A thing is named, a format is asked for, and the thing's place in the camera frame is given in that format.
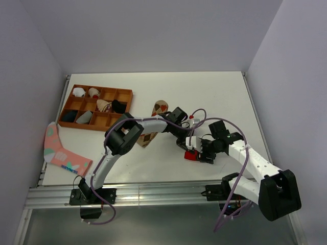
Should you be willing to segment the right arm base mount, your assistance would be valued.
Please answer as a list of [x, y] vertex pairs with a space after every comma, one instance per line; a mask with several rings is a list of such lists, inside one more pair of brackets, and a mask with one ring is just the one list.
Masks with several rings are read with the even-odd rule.
[[[231, 191], [229, 184], [215, 184], [206, 185], [205, 190], [201, 192], [203, 197], [206, 197], [207, 201], [226, 201]], [[243, 196], [233, 194], [231, 202], [227, 205], [224, 212], [225, 215], [230, 215], [237, 209], [242, 207], [242, 200], [246, 200]]]

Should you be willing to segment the brown argyle sock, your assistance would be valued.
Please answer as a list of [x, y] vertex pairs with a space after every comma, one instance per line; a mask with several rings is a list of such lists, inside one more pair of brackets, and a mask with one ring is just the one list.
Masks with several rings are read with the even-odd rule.
[[[164, 100], [157, 101], [154, 105], [151, 116], [156, 116], [158, 114], [163, 114], [163, 113], [168, 112], [168, 107], [169, 106], [166, 101], [164, 101]], [[151, 141], [155, 138], [156, 135], [157, 135], [157, 133], [155, 133], [155, 132], [142, 134], [138, 138], [137, 144], [143, 148], [146, 148], [151, 143]]]

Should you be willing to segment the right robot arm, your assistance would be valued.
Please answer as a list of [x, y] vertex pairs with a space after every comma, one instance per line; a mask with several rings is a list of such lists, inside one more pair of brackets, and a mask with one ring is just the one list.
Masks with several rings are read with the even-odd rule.
[[274, 221], [301, 208], [295, 174], [276, 167], [245, 143], [238, 133], [230, 133], [223, 121], [209, 125], [213, 141], [205, 140], [200, 156], [226, 153], [237, 160], [253, 176], [248, 180], [239, 173], [222, 178], [220, 184], [206, 185], [202, 195], [208, 201], [248, 199], [259, 206], [263, 216]]

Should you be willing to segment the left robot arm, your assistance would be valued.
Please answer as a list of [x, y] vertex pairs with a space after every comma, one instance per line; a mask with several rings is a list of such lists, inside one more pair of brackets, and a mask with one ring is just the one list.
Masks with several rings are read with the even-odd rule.
[[176, 108], [169, 114], [158, 114], [151, 117], [133, 117], [124, 113], [105, 133], [104, 154], [99, 163], [89, 170], [78, 185], [81, 198], [88, 204], [98, 201], [105, 178], [118, 159], [132, 150], [138, 138], [148, 133], [171, 133], [184, 140], [191, 128], [182, 127], [187, 114]]

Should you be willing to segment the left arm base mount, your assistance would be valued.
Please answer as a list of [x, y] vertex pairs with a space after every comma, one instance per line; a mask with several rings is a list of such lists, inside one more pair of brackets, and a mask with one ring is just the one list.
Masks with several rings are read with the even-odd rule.
[[[115, 188], [100, 188], [97, 193], [108, 201], [110, 204], [115, 203], [116, 189]], [[69, 199], [70, 206], [81, 206], [80, 217], [86, 220], [98, 219], [102, 214], [102, 207], [100, 208], [83, 208], [87, 205], [103, 205], [104, 202], [99, 199], [91, 190], [89, 194], [85, 196], [80, 189], [76, 188], [71, 191], [71, 196]]]

